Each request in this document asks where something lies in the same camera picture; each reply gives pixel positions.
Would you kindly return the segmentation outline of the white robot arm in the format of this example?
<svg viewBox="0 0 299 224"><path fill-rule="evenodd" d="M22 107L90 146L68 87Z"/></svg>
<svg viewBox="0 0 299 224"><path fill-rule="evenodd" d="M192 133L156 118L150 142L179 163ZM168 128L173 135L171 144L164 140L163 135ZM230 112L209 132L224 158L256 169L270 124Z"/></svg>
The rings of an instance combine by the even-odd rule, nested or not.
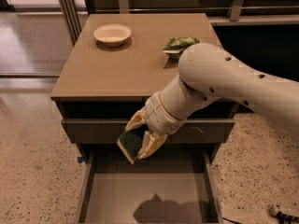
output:
<svg viewBox="0 0 299 224"><path fill-rule="evenodd" d="M257 71L217 46L198 43L179 58L178 76L155 92L125 127L118 145L130 162L154 153L193 112L233 100L299 135L299 83Z"/></svg>

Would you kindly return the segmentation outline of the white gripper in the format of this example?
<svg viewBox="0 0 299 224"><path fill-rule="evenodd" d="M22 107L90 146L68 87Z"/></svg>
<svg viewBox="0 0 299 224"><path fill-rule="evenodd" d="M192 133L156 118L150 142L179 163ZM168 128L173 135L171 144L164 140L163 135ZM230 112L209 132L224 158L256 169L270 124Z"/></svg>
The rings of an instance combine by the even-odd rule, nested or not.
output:
<svg viewBox="0 0 299 224"><path fill-rule="evenodd" d="M173 134L186 122L186 119L172 117L164 108L158 92L145 103L144 109L137 110L128 121L125 130L131 131L147 124L150 131L145 131L142 147L138 151L139 160L146 159L156 152L166 141L168 134Z"/></svg>

